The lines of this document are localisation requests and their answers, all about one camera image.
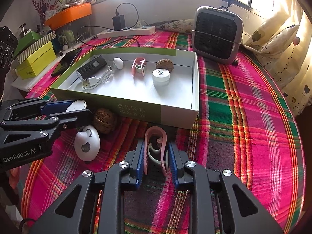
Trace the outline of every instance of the pink hair clip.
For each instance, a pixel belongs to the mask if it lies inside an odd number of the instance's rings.
[[[149,139],[151,136],[159,136],[160,138],[157,139],[157,144],[160,146],[159,150],[155,150],[152,147],[152,144],[149,143]],[[147,174],[147,154],[149,158],[155,162],[156,164],[160,165],[163,171],[163,174],[167,177],[168,176],[168,151],[166,153],[166,161],[164,161],[164,153],[167,143],[167,134],[166,132],[160,127],[150,127],[145,133],[145,142],[144,142],[144,173]],[[154,153],[160,153],[160,161],[154,159],[151,154],[150,150]]]
[[[135,76],[135,71],[142,73],[142,76],[145,75],[145,61],[146,59],[143,57],[138,57],[134,60],[133,64],[132,64],[132,75]]]

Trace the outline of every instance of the black remote control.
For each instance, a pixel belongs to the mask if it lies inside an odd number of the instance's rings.
[[[88,62],[87,64],[83,65],[79,69],[77,69],[77,75],[81,81],[87,80],[88,78],[92,77],[94,73],[99,71],[101,68],[105,67],[107,62],[105,59],[100,55],[93,59],[92,61]]]

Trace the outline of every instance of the dark floor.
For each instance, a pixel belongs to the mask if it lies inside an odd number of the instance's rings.
[[[312,205],[312,106],[304,109],[303,113],[296,117],[299,133],[302,139],[305,154],[305,202],[303,210],[306,211]]]

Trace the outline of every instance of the walnut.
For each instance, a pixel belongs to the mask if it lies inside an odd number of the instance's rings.
[[[108,109],[100,108],[96,111],[93,119],[93,126],[97,131],[108,134],[115,130],[117,116]]]
[[[174,69],[174,64],[169,59],[161,59],[156,63],[156,69],[158,68],[166,69],[171,73]]]

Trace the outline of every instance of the portable fan heater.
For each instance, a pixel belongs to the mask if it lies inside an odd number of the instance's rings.
[[[196,10],[192,47],[198,54],[222,64],[232,64],[242,34],[243,21],[235,13],[213,7]]]

